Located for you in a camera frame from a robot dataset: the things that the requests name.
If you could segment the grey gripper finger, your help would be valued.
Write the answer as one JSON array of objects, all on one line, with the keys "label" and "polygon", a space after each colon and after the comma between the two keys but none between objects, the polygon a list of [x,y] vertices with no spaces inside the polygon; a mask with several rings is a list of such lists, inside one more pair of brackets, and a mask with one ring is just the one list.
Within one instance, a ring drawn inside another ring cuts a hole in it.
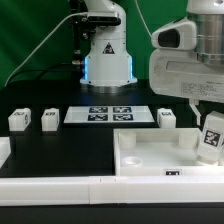
[{"label": "grey gripper finger", "polygon": [[196,99],[189,100],[189,106],[196,116],[196,123],[198,126],[201,126],[202,125],[202,121],[201,121],[202,114],[199,110],[199,104],[200,104],[200,102]]}]

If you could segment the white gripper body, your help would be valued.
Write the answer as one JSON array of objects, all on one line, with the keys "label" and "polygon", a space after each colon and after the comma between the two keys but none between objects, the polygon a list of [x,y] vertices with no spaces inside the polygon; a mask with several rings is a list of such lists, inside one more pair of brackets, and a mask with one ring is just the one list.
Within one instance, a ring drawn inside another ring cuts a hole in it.
[{"label": "white gripper body", "polygon": [[201,63],[193,51],[154,50],[149,83],[156,94],[224,103],[224,66]]}]

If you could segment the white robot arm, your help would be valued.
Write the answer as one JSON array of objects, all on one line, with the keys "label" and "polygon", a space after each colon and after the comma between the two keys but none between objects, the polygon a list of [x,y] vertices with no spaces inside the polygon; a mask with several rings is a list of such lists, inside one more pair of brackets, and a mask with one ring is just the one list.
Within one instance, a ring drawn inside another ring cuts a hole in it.
[{"label": "white robot arm", "polygon": [[[91,50],[80,83],[112,92],[137,82],[126,50],[126,13],[111,0],[84,0]],[[224,0],[188,0],[187,15],[150,35],[149,84],[161,95],[224,103]]]}]

